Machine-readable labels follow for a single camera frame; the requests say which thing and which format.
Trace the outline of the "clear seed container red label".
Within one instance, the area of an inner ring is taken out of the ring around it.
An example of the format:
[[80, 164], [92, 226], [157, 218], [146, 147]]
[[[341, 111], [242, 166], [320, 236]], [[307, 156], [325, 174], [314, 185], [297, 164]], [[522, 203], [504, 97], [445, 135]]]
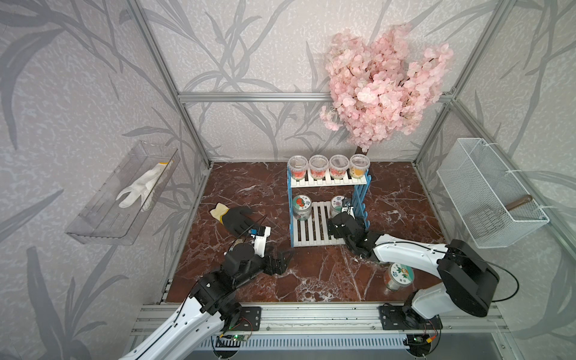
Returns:
[[302, 155], [294, 155], [287, 162], [287, 168], [292, 179], [305, 179], [308, 171], [308, 159]]

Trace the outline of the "strawberry lid seed container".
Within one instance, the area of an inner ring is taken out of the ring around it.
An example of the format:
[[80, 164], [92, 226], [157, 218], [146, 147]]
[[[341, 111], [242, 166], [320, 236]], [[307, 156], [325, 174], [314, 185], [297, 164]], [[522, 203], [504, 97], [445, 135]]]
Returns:
[[292, 199], [292, 216], [297, 221], [306, 221], [311, 216], [312, 201], [309, 196], [297, 195]]

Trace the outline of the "small clear container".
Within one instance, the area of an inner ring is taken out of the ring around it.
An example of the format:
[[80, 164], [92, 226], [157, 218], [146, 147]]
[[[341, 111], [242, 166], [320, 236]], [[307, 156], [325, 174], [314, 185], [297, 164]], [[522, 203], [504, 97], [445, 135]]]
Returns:
[[354, 179], [362, 178], [369, 169], [370, 159], [364, 154], [354, 154], [349, 159], [349, 174]]

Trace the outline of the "carrot lid seed container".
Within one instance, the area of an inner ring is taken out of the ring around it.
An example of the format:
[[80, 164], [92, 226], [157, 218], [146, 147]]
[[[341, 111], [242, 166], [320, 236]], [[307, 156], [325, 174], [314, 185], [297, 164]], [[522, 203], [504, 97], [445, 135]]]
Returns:
[[385, 271], [385, 285], [391, 291], [398, 291], [413, 284], [413, 269], [400, 263], [392, 263]]

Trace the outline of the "pink flower lid container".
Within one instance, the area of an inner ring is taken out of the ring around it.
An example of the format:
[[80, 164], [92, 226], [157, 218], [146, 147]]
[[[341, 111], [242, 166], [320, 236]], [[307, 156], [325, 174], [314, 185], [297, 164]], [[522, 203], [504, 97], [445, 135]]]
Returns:
[[334, 216], [340, 214], [342, 212], [342, 208], [344, 206], [345, 196], [338, 195], [334, 196], [330, 202], [330, 217], [333, 218]]

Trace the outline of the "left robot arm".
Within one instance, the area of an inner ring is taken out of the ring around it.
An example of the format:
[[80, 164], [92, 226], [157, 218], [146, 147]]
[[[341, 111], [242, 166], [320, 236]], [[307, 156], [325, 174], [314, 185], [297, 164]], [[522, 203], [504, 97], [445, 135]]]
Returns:
[[236, 291], [259, 274], [282, 275], [294, 250], [273, 256], [256, 254], [252, 244], [237, 244], [216, 271], [195, 283], [178, 309], [124, 359], [184, 359], [205, 339], [242, 321]]

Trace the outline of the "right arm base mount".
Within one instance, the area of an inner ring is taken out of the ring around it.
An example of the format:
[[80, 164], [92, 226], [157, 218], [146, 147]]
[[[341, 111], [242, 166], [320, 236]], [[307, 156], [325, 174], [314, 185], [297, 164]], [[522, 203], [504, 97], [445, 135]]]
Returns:
[[378, 307], [379, 320], [383, 330], [389, 331], [424, 331], [443, 329], [438, 315], [432, 319], [425, 319], [412, 310], [404, 310], [401, 305], [385, 303]]

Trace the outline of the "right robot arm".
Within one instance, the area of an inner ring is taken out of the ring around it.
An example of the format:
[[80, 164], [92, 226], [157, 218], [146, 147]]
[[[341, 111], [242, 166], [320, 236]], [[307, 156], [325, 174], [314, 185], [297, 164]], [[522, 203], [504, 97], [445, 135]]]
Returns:
[[399, 263], [433, 275], [440, 283], [415, 291], [404, 313], [429, 320], [455, 309], [486, 317], [500, 276], [466, 242], [425, 244], [368, 231], [347, 213], [328, 220], [328, 233], [342, 238], [355, 255], [375, 263]]

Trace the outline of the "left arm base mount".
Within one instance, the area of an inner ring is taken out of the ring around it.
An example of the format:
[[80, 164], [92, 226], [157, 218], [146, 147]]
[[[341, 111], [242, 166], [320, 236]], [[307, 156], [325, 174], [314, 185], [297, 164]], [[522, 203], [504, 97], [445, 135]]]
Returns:
[[219, 310], [224, 321], [222, 332], [260, 330], [262, 308], [260, 306], [244, 306], [234, 301]]

